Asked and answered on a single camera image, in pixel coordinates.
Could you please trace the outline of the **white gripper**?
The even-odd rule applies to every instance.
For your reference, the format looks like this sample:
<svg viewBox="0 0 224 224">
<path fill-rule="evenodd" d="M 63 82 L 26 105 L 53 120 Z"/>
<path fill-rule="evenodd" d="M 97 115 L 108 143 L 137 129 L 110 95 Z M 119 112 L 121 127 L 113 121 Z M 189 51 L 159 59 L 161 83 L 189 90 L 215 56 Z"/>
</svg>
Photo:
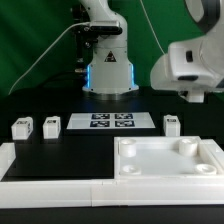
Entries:
<svg viewBox="0 0 224 224">
<path fill-rule="evenodd" d="M 173 42 L 150 73 L 155 90 L 177 91 L 193 103 L 206 92 L 224 92 L 224 42 L 212 35 Z"/>
</svg>

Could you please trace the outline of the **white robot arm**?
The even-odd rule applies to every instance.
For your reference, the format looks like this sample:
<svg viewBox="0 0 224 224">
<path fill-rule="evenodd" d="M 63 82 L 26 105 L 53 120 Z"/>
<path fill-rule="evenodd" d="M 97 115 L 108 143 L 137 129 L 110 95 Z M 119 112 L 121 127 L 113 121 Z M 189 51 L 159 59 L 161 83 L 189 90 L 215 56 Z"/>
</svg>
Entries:
<svg viewBox="0 0 224 224">
<path fill-rule="evenodd" d="M 127 22 L 109 8 L 108 0 L 79 0 L 90 22 L 84 33 L 93 37 L 93 59 L 83 90 L 102 99 L 138 90 L 127 56 Z M 150 73 L 155 90 L 176 91 L 201 103 L 207 92 L 224 92 L 224 0 L 184 0 L 191 18 L 204 32 L 198 38 L 173 42 Z"/>
</svg>

